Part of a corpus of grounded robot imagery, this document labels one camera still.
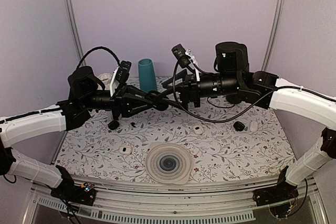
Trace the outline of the white earbud charging case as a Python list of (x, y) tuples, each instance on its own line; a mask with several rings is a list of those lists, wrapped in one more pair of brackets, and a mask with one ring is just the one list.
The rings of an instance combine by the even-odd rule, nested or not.
[(192, 129), (196, 135), (202, 135), (204, 133), (204, 129), (200, 125), (194, 125)]

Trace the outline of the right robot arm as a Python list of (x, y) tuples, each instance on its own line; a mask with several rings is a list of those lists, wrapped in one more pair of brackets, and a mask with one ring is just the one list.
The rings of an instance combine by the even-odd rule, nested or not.
[(181, 72), (183, 82), (175, 85), (177, 73), (169, 80), (177, 106), (187, 111), (188, 104), (200, 105), (203, 97), (224, 95), (231, 103), (241, 101), (250, 106), (291, 112), (325, 126), (315, 145), (293, 164), (285, 167), (271, 190), (276, 201), (284, 200), (306, 177), (335, 159), (335, 98), (295, 85), (265, 71), (250, 72), (247, 47), (238, 42), (221, 42), (215, 46), (215, 72), (204, 72), (195, 57), (180, 44), (172, 48), (177, 66), (194, 70)]

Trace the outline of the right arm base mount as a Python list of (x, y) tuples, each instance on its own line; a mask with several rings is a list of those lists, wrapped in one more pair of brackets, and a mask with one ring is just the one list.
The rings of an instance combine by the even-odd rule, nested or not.
[(299, 196), (297, 186), (293, 186), (287, 182), (286, 172), (288, 167), (286, 166), (281, 170), (276, 185), (253, 191), (253, 200), (257, 206), (274, 204)]

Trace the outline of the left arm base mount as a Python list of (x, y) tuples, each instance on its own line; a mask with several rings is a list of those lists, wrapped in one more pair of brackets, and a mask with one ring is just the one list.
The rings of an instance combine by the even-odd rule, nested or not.
[(93, 206), (97, 191), (94, 189), (95, 184), (85, 182), (82, 185), (75, 185), (74, 180), (65, 168), (56, 165), (56, 168), (61, 173), (62, 181), (56, 188), (51, 189), (52, 197), (78, 203), (86, 206)]

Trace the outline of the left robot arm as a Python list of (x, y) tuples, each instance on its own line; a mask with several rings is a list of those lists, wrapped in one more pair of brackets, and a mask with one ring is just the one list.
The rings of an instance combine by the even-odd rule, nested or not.
[(104, 110), (112, 114), (111, 127), (117, 127), (117, 120), (130, 118), (148, 109), (164, 111), (168, 106), (181, 104), (167, 98), (167, 92), (143, 92), (127, 85), (130, 62), (119, 66), (112, 79), (112, 86), (106, 89), (95, 76), (90, 66), (77, 68), (69, 77), (69, 97), (47, 108), (1, 118), (1, 175), (15, 175), (32, 182), (56, 188), (67, 200), (78, 195), (78, 188), (68, 171), (61, 166), (52, 166), (29, 158), (12, 146), (23, 140), (52, 132), (77, 129), (91, 118), (91, 111)]

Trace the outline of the black oval earbud case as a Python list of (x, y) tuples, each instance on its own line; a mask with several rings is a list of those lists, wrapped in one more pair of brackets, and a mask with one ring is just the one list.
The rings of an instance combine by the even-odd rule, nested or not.
[(145, 95), (145, 98), (153, 103), (152, 106), (156, 110), (165, 111), (169, 106), (159, 98), (159, 95), (160, 93), (158, 91), (151, 90)]

